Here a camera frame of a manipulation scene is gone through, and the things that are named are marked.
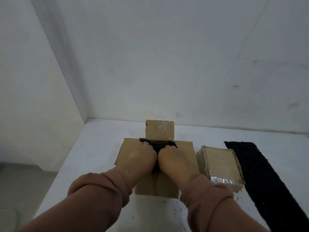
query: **black mat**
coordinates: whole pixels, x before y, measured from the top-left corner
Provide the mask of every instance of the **black mat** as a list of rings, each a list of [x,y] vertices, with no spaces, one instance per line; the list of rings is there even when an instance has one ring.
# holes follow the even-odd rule
[[[309,228],[309,220],[268,160],[250,142],[224,142],[233,149],[243,172],[245,188],[272,231]]]
[[[148,142],[150,145],[152,145],[153,149],[155,150],[155,152],[157,154],[159,154],[159,151],[162,149],[162,148],[165,148],[165,146],[167,145],[170,145],[170,146],[176,146],[175,142],[173,141],[150,141],[150,140],[147,140],[146,138],[140,138],[139,139],[141,142]],[[156,162],[153,170],[154,171],[160,171],[160,168],[159,168],[159,163],[158,161]]]

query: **person's right hand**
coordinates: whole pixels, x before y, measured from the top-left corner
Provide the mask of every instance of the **person's right hand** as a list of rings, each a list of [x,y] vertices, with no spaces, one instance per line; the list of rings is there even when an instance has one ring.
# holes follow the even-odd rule
[[[166,146],[158,154],[159,167],[168,175],[183,192],[184,187],[194,176],[197,168],[183,155],[182,150],[175,146]]]

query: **mauve long-sleeve shirt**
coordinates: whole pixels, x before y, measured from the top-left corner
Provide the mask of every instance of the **mauve long-sleeve shirt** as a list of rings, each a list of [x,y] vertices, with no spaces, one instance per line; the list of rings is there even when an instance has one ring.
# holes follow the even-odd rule
[[[132,190],[121,173],[82,175],[69,188],[68,196],[17,232],[105,231],[118,219]],[[180,200],[188,208],[188,224],[198,231],[267,231],[234,201],[223,185],[211,186],[203,175],[187,184]]]

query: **hand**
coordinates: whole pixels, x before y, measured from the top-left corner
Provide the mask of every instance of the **hand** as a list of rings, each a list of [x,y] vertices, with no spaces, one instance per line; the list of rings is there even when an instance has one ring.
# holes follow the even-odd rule
[[[150,173],[157,162],[157,153],[148,142],[140,142],[137,148],[131,152],[129,158],[136,158],[145,171]]]
[[[114,169],[122,173],[128,186],[133,189],[142,177],[152,171],[156,161],[157,153],[153,147],[148,142],[140,142],[129,158]]]
[[[166,146],[158,154],[159,167],[183,192],[187,183],[199,174],[197,168],[175,146]]]

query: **gray floor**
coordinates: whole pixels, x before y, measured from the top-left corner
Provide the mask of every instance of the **gray floor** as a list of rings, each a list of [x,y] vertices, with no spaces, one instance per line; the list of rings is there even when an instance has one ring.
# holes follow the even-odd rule
[[[1,231],[10,232],[33,218],[56,175],[35,165],[0,163]]]

